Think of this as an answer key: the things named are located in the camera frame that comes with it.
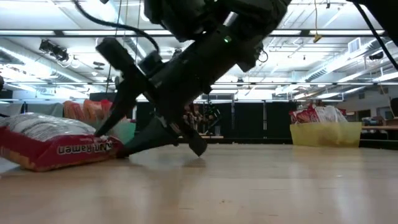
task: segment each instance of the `green led light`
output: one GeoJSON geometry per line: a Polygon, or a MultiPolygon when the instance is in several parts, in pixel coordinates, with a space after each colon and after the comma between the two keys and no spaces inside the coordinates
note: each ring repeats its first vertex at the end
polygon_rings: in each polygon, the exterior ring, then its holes
{"type": "Polygon", "coordinates": [[[232,39],[231,39],[230,36],[226,36],[226,37],[224,38],[224,41],[225,41],[226,43],[229,43],[229,42],[232,41],[232,39]]]}

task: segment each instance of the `wooden floor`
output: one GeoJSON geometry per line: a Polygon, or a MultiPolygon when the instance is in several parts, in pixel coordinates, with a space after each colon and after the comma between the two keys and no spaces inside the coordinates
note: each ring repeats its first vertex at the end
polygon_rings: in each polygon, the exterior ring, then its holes
{"type": "Polygon", "coordinates": [[[389,224],[398,151],[187,146],[47,173],[0,162],[0,223],[389,224]]]}

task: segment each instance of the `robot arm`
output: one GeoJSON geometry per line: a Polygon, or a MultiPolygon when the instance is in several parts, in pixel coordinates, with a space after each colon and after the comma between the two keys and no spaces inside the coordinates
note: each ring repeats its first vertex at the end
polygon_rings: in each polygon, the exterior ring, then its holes
{"type": "Polygon", "coordinates": [[[106,134],[143,94],[155,106],[155,118],[125,145],[119,156],[176,144],[179,136],[198,156],[203,154],[206,142],[184,122],[184,106],[203,93],[209,94],[211,85],[234,65],[244,72],[253,68],[263,50],[263,39],[276,29],[290,2],[145,0],[145,14],[152,23],[169,30],[180,42],[194,43],[167,63],[162,62],[159,52],[152,52],[139,68],[116,39],[100,43],[97,51],[122,71],[124,81],[119,85],[111,116],[96,135],[106,134]]]}

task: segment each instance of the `ramen package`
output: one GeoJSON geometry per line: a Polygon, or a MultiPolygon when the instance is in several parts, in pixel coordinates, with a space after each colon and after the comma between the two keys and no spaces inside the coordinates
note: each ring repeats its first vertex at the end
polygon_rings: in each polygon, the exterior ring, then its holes
{"type": "Polygon", "coordinates": [[[0,156],[46,171],[114,158],[122,143],[81,121],[27,113],[0,119],[0,156]]]}

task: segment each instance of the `teal object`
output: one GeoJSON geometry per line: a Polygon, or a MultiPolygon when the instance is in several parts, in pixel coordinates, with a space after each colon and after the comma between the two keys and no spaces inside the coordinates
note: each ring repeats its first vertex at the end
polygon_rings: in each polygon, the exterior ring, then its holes
{"type": "Polygon", "coordinates": [[[116,136],[123,144],[134,138],[136,132],[136,124],[127,121],[121,121],[113,128],[113,135],[116,136]]]}
{"type": "MultiPolygon", "coordinates": [[[[86,124],[89,124],[95,129],[99,129],[102,124],[105,122],[103,121],[97,121],[97,122],[85,122],[86,124]]],[[[131,123],[127,120],[122,120],[120,121],[117,125],[115,125],[108,133],[107,135],[110,136],[115,136],[117,137],[123,144],[126,144],[130,140],[134,138],[134,133],[136,132],[136,124],[131,123]]]]}

